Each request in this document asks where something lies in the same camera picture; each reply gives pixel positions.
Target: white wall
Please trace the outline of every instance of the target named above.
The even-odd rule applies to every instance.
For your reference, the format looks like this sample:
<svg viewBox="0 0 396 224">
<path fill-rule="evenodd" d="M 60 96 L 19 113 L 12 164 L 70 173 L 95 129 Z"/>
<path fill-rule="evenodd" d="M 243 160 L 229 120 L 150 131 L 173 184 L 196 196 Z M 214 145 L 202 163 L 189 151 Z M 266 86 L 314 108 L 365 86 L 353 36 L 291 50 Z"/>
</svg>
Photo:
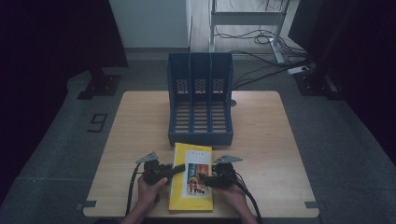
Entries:
<svg viewBox="0 0 396 224">
<path fill-rule="evenodd" d="M 188 48 L 191 0 L 110 0 L 125 48 Z"/>
</svg>

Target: metal rack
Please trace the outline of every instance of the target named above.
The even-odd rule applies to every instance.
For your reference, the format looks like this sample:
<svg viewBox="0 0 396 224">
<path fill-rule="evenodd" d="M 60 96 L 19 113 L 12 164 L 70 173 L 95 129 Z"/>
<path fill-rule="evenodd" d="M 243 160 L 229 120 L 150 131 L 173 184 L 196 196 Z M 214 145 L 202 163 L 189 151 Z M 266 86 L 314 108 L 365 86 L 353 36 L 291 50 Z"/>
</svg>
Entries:
<svg viewBox="0 0 396 224">
<path fill-rule="evenodd" d="M 279 64 L 285 63 L 279 49 L 278 40 L 285 21 L 290 0 L 286 0 L 279 12 L 218 12 L 217 0 L 212 0 L 210 13 L 209 52 L 215 51 L 215 28 L 217 25 L 276 25 L 274 38 L 271 38 L 271 49 Z"/>
</svg>

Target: dark background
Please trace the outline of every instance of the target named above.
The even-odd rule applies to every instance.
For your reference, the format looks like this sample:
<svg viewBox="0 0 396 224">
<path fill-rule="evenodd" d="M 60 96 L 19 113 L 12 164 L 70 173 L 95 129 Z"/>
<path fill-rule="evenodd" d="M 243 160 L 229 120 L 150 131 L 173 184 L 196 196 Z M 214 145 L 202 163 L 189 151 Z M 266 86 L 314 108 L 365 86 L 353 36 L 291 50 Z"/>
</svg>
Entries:
<svg viewBox="0 0 396 224">
<path fill-rule="evenodd" d="M 391 1 L 301 0 L 289 34 L 320 65 L 313 76 L 331 78 L 394 164 L 395 12 Z"/>
<path fill-rule="evenodd" d="M 107 0 L 0 4 L 2 202 L 63 104 L 67 80 L 127 62 Z"/>
</svg>

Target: book cover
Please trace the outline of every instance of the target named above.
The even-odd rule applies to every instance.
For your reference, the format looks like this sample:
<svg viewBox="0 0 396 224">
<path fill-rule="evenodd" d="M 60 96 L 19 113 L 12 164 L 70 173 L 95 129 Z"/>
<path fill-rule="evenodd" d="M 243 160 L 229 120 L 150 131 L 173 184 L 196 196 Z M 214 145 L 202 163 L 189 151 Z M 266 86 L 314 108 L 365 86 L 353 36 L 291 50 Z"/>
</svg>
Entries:
<svg viewBox="0 0 396 224">
<path fill-rule="evenodd" d="M 212 147 L 175 143 L 174 166 L 180 164 L 186 171 L 172 179 L 169 210 L 212 211 L 212 189 L 199 178 L 212 175 Z"/>
</svg>

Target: person's arm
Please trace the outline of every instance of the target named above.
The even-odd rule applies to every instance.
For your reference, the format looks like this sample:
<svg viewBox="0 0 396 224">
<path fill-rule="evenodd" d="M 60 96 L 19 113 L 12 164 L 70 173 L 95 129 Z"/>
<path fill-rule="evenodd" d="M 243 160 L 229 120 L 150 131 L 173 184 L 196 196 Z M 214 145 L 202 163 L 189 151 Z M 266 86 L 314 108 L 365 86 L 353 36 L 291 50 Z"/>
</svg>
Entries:
<svg viewBox="0 0 396 224">
<path fill-rule="evenodd" d="M 216 193 L 221 195 L 224 200 L 235 210 L 241 218 L 243 224 L 258 224 L 256 217 L 248 208 L 248 203 L 244 191 L 236 185 L 228 189 L 213 189 Z"/>
<path fill-rule="evenodd" d="M 165 177 L 157 182 L 157 184 L 150 186 L 140 176 L 137 179 L 138 183 L 138 199 L 137 203 L 131 212 L 122 220 L 120 224 L 139 224 L 145 218 L 146 214 L 154 207 L 155 197 L 160 192 L 162 186 L 166 184 L 168 179 Z"/>
</svg>

